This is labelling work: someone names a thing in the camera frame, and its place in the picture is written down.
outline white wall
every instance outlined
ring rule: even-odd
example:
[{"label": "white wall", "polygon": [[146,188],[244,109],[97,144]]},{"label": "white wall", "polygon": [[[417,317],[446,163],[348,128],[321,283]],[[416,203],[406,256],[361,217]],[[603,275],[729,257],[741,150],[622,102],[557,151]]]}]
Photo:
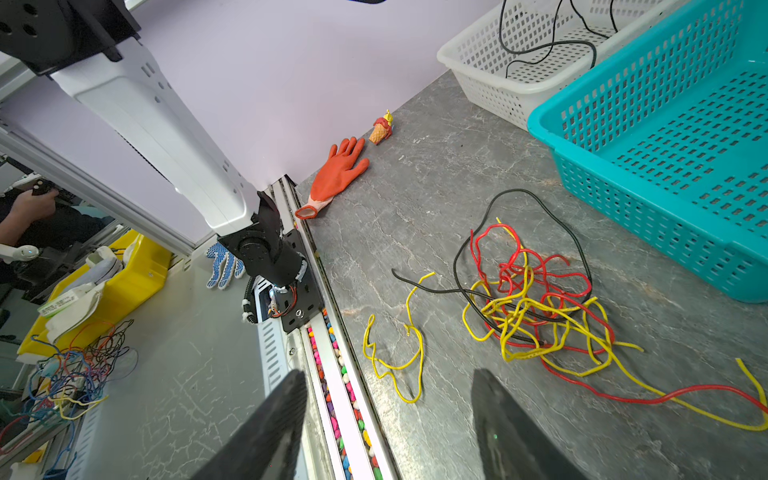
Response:
[{"label": "white wall", "polygon": [[[440,46],[497,4],[150,0],[133,14],[177,93],[243,176],[264,188],[283,174],[302,181],[331,144],[367,131],[417,94],[445,71],[435,59]],[[128,160],[137,156],[119,137],[91,122],[70,124],[71,112],[83,108],[46,82],[38,79],[3,110],[72,161],[98,165],[101,181],[152,204],[170,224],[199,224],[141,159]],[[115,158],[138,178],[124,176]]]}]

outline person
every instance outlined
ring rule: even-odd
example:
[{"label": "person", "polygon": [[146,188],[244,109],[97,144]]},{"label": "person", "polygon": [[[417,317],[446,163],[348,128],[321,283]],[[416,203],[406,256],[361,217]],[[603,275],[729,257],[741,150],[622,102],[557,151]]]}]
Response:
[{"label": "person", "polygon": [[[85,242],[104,228],[101,219],[57,204],[57,195],[56,189],[42,195],[32,195],[32,190],[12,190],[0,197],[0,243],[65,251],[73,243]],[[14,280],[13,267],[0,262],[0,283]]]}]

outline human hand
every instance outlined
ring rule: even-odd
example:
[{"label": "human hand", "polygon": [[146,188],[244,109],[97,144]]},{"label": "human hand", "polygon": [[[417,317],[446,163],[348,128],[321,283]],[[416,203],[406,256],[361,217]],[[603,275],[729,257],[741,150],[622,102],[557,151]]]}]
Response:
[{"label": "human hand", "polygon": [[341,142],[341,147],[336,145],[331,147],[331,151],[328,153],[328,161],[317,172],[315,181],[312,183],[310,201],[296,212],[298,218],[314,218],[320,209],[325,207],[336,195],[343,192],[353,180],[366,171],[370,165],[370,161],[367,158],[363,158],[355,166],[355,162],[365,145],[365,138],[357,140],[352,137],[350,139],[345,138]]},{"label": "human hand", "polygon": [[33,195],[32,190],[27,190],[16,197],[11,211],[8,214],[32,223],[43,218],[50,217],[56,213],[56,196],[58,190],[55,188],[42,195]]}]

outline glove cuff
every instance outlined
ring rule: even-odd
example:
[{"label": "glove cuff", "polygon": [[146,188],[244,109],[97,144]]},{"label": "glove cuff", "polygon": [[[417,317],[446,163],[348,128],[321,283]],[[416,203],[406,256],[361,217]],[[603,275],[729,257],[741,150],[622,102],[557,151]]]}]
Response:
[{"label": "glove cuff", "polygon": [[314,200],[312,197],[306,202],[306,204],[300,209],[296,210],[296,216],[301,220],[308,220],[310,218],[317,217],[317,213],[323,209],[327,204],[331,203],[333,197],[328,200]]}]

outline gray table surface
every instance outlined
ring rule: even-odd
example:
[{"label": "gray table surface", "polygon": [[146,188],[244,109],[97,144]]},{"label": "gray table surface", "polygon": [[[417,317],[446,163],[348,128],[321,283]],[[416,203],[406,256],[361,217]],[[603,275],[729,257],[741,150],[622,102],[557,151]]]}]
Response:
[{"label": "gray table surface", "polygon": [[79,478],[189,478],[264,400],[257,328],[241,321],[247,278],[209,290],[205,250],[128,317],[125,345],[139,363],[117,380],[122,363],[108,385]]},{"label": "gray table surface", "polygon": [[[389,269],[414,279],[434,270],[438,276],[428,283],[451,287],[452,259],[486,204],[501,190],[523,187],[538,194],[581,239],[594,291],[617,337],[646,349],[619,350],[639,378],[665,391],[724,383],[756,395],[734,361],[740,357],[768,386],[767,305],[730,300],[570,195],[549,150],[467,101],[450,72],[393,114],[395,134],[366,147],[370,169],[310,226],[405,480],[482,478],[470,404],[477,368],[490,369],[590,478],[768,478],[768,433],[741,431],[674,404],[598,399],[549,375],[537,360],[507,364],[498,342],[470,338],[459,295],[417,293],[412,301],[415,324],[425,336],[422,398],[406,405],[389,379],[377,379],[362,357],[371,313],[378,319],[371,340],[382,358],[404,362],[416,348],[402,328],[411,287]],[[302,198],[312,180],[299,185]],[[529,198],[509,197],[492,213],[516,228],[527,247],[578,258],[570,238]],[[489,256],[509,255],[501,237],[495,247],[490,243]],[[475,278],[470,265],[466,254],[459,275],[467,282]],[[476,316],[471,321],[476,332],[483,331]],[[558,358],[565,366],[588,366],[573,355]],[[411,368],[399,374],[412,391],[416,373]],[[588,382],[616,395],[653,397],[615,366]],[[687,400],[729,419],[762,421],[754,406],[727,392],[694,393]]]}]

